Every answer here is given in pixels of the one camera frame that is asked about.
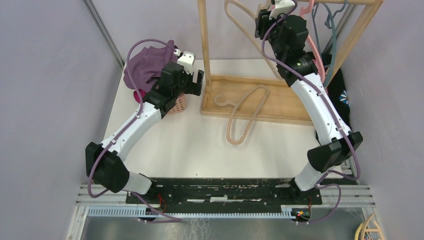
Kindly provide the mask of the pink plastic hanger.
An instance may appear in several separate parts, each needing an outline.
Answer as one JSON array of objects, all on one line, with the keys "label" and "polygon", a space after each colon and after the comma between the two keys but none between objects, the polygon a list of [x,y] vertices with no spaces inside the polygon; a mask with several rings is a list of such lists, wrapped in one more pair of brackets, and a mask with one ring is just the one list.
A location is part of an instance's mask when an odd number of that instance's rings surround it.
[{"label": "pink plastic hanger", "polygon": [[[263,8],[268,10],[270,5],[271,5],[271,2],[272,2],[271,0],[267,0]],[[303,17],[304,15],[311,13],[314,4],[315,4],[314,0],[309,0],[308,6],[302,7],[300,9],[299,16]],[[325,68],[324,68],[322,57],[319,54],[317,44],[312,40],[312,38],[310,36],[307,37],[306,41],[307,41],[308,45],[311,47],[312,53],[315,57],[315,63],[317,64],[317,69],[318,69],[318,73],[320,75],[320,80],[321,80],[322,83],[324,83],[326,73],[325,73]],[[269,64],[271,70],[276,74],[277,69],[276,69],[275,66],[273,66],[270,63],[270,61],[274,61],[274,62],[277,62],[277,61],[274,58],[271,58],[271,57],[266,55],[266,53],[265,53],[265,39],[262,40],[261,53],[262,53],[262,56],[265,59],[265,61]]]}]

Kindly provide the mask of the magenta skirt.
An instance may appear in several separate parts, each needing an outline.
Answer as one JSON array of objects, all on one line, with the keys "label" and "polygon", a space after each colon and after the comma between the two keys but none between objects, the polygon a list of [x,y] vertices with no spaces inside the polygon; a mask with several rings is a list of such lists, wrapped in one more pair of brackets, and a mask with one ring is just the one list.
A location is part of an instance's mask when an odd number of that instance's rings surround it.
[{"label": "magenta skirt", "polygon": [[143,103],[146,94],[147,93],[142,89],[133,91],[133,97],[137,103]]}]

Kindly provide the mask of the purple pleated skirt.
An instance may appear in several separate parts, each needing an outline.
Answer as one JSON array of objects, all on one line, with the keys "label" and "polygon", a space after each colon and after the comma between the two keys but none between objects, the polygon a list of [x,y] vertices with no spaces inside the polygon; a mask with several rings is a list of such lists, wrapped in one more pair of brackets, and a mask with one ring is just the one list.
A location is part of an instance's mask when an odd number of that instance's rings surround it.
[{"label": "purple pleated skirt", "polygon": [[130,59],[129,67],[124,69],[123,81],[129,89],[138,89],[147,93],[161,77],[164,66],[169,62],[175,63],[176,61],[177,56],[174,55],[174,49],[167,46],[144,47]]}]

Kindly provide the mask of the blue-grey plastic hanger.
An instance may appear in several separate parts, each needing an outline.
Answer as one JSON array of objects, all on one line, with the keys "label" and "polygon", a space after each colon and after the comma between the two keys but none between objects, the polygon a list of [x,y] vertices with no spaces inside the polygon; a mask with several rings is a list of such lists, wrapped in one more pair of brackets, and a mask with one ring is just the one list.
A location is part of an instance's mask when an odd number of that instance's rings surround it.
[{"label": "blue-grey plastic hanger", "polygon": [[[321,56],[322,52],[321,52],[321,48],[320,48],[320,42],[319,42],[319,38],[318,38],[318,31],[317,31],[317,25],[316,25],[316,15],[317,15],[317,12],[318,12],[319,5],[320,5],[320,3],[314,3],[313,4],[312,11],[311,11],[311,17],[312,17],[312,24],[313,24],[313,29],[314,29],[315,39],[316,39],[316,46],[318,48],[318,53],[320,54],[319,56]],[[334,13],[332,13],[332,11],[330,10],[329,6],[326,3],[322,3],[322,5],[327,10],[327,17],[326,17],[326,20],[324,22],[324,25],[327,27],[327,29],[331,30],[331,43],[332,43],[331,60],[330,60],[329,67],[327,68],[328,72],[325,75],[324,82],[323,82],[323,86],[328,87],[328,85],[331,82],[332,73],[335,70],[336,53],[337,53],[337,31],[336,31],[334,18],[338,13],[343,12],[343,10],[348,5],[348,1],[344,0],[342,7],[340,9],[336,10]]]}]

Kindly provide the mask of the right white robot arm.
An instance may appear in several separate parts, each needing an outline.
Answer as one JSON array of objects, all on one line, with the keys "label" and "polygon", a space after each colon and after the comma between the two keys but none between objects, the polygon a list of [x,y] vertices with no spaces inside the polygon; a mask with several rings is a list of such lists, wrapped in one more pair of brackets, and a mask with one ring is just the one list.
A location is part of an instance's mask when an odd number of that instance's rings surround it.
[{"label": "right white robot arm", "polygon": [[316,62],[304,50],[309,36],[307,22],[289,10],[260,9],[255,19],[255,37],[268,41],[277,64],[277,72],[299,97],[316,131],[319,146],[308,150],[308,162],[292,179],[289,199],[302,204],[309,190],[317,187],[328,173],[334,172],[363,142],[360,132],[353,132],[331,102],[318,74]]}]

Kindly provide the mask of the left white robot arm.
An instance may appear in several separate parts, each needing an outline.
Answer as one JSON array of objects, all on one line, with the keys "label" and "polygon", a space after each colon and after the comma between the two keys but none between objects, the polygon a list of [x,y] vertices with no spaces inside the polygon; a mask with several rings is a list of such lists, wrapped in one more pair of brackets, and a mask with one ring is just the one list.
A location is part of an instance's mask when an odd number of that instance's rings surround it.
[{"label": "left white robot arm", "polygon": [[90,183],[100,184],[113,193],[136,192],[147,204],[156,200],[158,191],[152,186],[153,180],[129,171],[124,161],[140,138],[176,105],[178,97],[201,95],[205,72],[199,70],[194,79],[193,66],[167,63],[130,118],[101,143],[90,142],[86,146],[85,167]]}]

